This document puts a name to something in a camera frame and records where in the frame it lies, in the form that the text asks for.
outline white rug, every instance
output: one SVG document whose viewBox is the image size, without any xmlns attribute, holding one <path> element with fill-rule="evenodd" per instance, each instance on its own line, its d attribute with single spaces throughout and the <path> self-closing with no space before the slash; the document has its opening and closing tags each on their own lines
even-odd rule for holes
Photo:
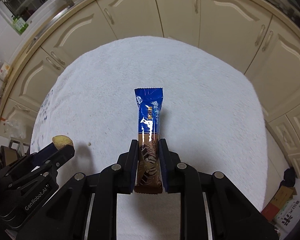
<svg viewBox="0 0 300 240">
<path fill-rule="evenodd" d="M 69 65 L 37 116 L 32 152 L 69 136 L 75 157 L 59 169 L 62 186 L 76 172 L 116 163 L 138 135 L 134 89 L 163 87 L 160 136 L 198 171 L 222 171 L 261 211 L 267 145 L 251 83 L 220 59 L 179 41 L 134 37 L 90 51 Z M 119 195 L 118 239 L 178 239 L 179 195 Z"/>
</svg>

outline screw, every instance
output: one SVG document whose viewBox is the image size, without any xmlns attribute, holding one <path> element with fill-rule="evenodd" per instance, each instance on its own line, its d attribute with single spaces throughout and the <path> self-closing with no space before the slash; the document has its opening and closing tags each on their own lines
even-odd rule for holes
<svg viewBox="0 0 300 240">
<path fill-rule="evenodd" d="M 83 173 L 77 173 L 77 174 L 75 174 L 75 176 L 74 176 L 74 179 L 76 179 L 76 180 L 80 180 L 80 179 L 83 179 L 84 178 L 84 174 Z"/>
<path fill-rule="evenodd" d="M 222 179 L 224 177 L 224 174 L 220 171 L 217 171 L 214 173 L 214 176 L 217 178 L 217 179 Z"/>
<path fill-rule="evenodd" d="M 178 164 L 177 164 L 177 167 L 178 167 L 179 169 L 183 170 L 183 169 L 185 169 L 185 168 L 187 167 L 187 164 L 185 164 L 185 163 L 178 163 Z"/>
<path fill-rule="evenodd" d="M 113 169 L 114 171 L 117 171 L 117 170 L 120 170 L 121 169 L 121 165 L 120 164 L 113 164 L 112 166 L 111 166 L 111 169 Z"/>
</svg>

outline blue wrapper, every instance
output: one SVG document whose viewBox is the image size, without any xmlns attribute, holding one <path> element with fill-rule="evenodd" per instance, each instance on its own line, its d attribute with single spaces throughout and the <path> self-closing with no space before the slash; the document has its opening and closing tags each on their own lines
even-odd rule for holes
<svg viewBox="0 0 300 240">
<path fill-rule="evenodd" d="M 138 141 L 140 152 L 137 185 L 134 190 L 139 193 L 157 194 L 162 192 L 157 148 L 163 90 L 162 88 L 137 88 L 135 94 L 139 107 Z"/>
</svg>

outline spice jar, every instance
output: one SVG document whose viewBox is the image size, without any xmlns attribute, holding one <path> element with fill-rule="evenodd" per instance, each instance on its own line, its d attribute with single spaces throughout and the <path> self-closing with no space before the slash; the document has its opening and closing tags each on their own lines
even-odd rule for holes
<svg viewBox="0 0 300 240">
<path fill-rule="evenodd" d="M 7 82 L 12 72 L 12 67 L 6 62 L 0 62 L 0 79 Z"/>
</svg>

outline cardboard box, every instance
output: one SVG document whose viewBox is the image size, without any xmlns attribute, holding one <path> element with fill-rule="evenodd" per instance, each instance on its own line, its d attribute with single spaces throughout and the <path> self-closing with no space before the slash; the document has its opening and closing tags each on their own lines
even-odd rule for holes
<svg viewBox="0 0 300 240">
<path fill-rule="evenodd" d="M 9 147 L 6 146 L 0 147 L 0 156 L 4 167 L 8 166 L 9 164 L 13 163 L 19 158 L 17 151 L 15 149 L 10 149 Z"/>
<path fill-rule="evenodd" d="M 273 220 L 280 240 L 291 232 L 300 219 L 300 179 L 296 179 L 295 188 L 298 195 L 288 200 Z"/>
<path fill-rule="evenodd" d="M 268 221 L 271 221 L 278 214 L 285 203 L 291 198 L 293 193 L 294 189 L 281 186 L 269 204 L 264 208 L 264 210 L 262 210 L 261 214 Z"/>
</svg>

